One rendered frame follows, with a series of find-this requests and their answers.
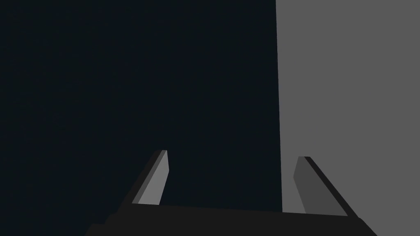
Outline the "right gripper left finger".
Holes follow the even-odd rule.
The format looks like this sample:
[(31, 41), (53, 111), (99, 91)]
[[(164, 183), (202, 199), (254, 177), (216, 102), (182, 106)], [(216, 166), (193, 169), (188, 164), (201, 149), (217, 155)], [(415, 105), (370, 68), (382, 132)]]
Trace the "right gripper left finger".
[(159, 205), (169, 175), (167, 150), (157, 150), (125, 196), (120, 208), (132, 204)]

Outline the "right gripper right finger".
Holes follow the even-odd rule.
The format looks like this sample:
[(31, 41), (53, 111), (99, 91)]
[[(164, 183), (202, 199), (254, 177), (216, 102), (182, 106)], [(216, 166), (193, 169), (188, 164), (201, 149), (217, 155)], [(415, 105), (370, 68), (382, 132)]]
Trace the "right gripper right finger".
[(357, 217), (311, 157), (298, 157), (293, 174), (305, 213)]

